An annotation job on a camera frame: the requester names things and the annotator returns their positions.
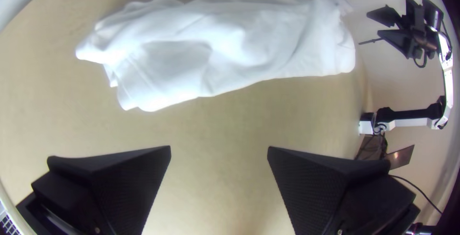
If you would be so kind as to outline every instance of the black wire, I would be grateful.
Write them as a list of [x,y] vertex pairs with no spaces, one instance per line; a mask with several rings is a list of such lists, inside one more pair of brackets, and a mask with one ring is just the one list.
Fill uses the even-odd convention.
[[409,181],[409,180],[407,180],[407,179],[405,179],[405,178],[402,178],[402,177],[400,177],[400,176],[393,176],[393,175],[390,175],[390,176],[392,176],[392,177],[394,177],[394,178],[397,178],[397,179],[401,179],[401,180],[406,181],[407,183],[409,183],[411,186],[413,186],[415,189],[417,189],[420,193],[422,193],[422,195],[423,195],[423,196],[426,198],[426,200],[436,209],[436,211],[438,211],[440,214],[442,214],[441,210],[438,209],[438,207],[436,207],[435,204],[433,204],[433,202],[430,200],[430,198],[428,198],[428,196],[426,196],[426,194],[425,194],[420,188],[418,188],[416,185],[412,184],[411,181]]
[[445,59],[450,59],[450,55],[452,54],[452,43],[450,42],[449,34],[446,30],[446,25],[444,24],[444,20],[441,20],[442,28],[444,28],[444,34],[446,35],[447,41],[449,42],[449,53],[447,53]]
[[421,69],[423,69],[426,66],[427,61],[428,61],[428,55],[426,54],[426,52],[425,52],[425,57],[423,58],[423,64],[422,65],[418,64],[417,61],[414,58],[414,63],[417,65],[417,67],[419,67]]

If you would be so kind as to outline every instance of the metal rod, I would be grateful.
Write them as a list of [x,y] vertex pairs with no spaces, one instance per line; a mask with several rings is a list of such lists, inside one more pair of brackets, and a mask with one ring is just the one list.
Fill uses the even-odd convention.
[[377,41],[381,41],[383,40],[383,38],[379,38],[379,39],[372,39],[372,40],[369,40],[369,41],[366,41],[366,42],[361,42],[359,43],[359,45],[363,45],[363,44],[369,44],[369,43],[375,43]]

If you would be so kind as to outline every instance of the white wall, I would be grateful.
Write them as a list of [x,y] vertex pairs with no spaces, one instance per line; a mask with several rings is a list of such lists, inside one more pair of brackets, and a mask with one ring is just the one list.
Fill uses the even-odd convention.
[[[346,16],[346,22],[356,42],[378,38],[377,30],[387,29],[366,17],[366,12],[388,4],[399,13],[405,14],[405,0],[348,0],[354,12]],[[441,0],[432,0],[444,12]],[[449,16],[445,16],[448,33],[454,46],[454,87],[458,86],[459,44],[455,37]],[[444,94],[442,71],[439,60],[428,62],[419,69],[412,60],[407,60],[399,51],[386,42],[377,42],[357,47],[368,72],[372,89],[374,109],[390,106],[393,110],[410,110],[428,107]],[[443,208],[451,188],[445,190],[449,180],[456,177],[459,158],[458,147],[452,137],[458,123],[456,107],[444,130],[430,130],[427,127],[396,128],[387,133],[389,151],[395,151],[415,144],[411,163],[392,172],[411,180],[418,185],[434,203]],[[435,224],[439,216],[420,195],[415,200],[422,209],[418,220]]]

